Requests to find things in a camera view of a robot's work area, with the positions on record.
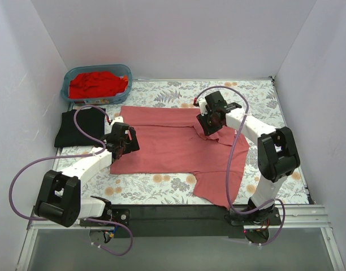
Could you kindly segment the pink t shirt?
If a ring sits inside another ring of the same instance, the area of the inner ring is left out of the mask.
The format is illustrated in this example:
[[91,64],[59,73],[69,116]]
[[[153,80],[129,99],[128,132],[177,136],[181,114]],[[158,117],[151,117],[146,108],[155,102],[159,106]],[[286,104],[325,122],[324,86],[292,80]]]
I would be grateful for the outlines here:
[[236,130],[223,127],[204,136],[198,109],[122,106],[124,122],[136,131],[138,151],[112,164],[112,174],[191,173],[194,195],[229,207],[244,175],[249,144]]

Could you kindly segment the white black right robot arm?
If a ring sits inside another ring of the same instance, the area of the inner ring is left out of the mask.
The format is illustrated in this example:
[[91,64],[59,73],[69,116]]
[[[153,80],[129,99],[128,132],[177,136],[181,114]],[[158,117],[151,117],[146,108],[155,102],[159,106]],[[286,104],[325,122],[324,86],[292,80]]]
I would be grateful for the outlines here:
[[300,166],[299,153],[290,128],[276,128],[264,123],[249,113],[248,104],[242,107],[237,103],[227,103],[219,88],[213,86],[213,93],[207,96],[199,93],[194,98],[194,106],[200,109],[197,120],[206,136],[226,126],[256,144],[257,165],[261,173],[256,192],[243,211],[233,206],[230,195],[226,197],[231,211],[249,217],[258,225],[267,220],[283,182]]

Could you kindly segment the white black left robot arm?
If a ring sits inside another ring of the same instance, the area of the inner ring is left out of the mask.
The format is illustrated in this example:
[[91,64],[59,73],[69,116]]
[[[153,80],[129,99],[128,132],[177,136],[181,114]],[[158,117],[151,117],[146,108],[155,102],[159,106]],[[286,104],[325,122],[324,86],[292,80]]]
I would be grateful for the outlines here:
[[108,168],[123,155],[138,151],[135,129],[116,117],[111,132],[101,141],[106,149],[94,147],[90,156],[82,158],[62,171],[45,173],[34,207],[36,216],[70,227],[76,220],[93,218],[101,226],[112,220],[111,202],[98,196],[83,198],[82,187],[101,170]]

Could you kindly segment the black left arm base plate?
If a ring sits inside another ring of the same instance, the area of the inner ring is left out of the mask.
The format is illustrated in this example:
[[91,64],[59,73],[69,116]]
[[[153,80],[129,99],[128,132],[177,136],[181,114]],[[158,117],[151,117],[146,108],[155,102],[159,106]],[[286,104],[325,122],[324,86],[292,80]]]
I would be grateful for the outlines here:
[[126,208],[108,209],[105,218],[108,221],[118,222],[125,226],[129,225],[130,210]]

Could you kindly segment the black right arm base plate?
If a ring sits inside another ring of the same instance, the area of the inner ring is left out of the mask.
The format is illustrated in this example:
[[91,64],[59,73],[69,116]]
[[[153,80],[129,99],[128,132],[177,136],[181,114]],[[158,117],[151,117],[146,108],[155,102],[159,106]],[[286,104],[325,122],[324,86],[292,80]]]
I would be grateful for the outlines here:
[[279,210],[275,206],[256,211],[248,215],[240,215],[232,209],[224,216],[224,219],[232,226],[261,226],[269,223],[269,226],[279,226],[281,218]]

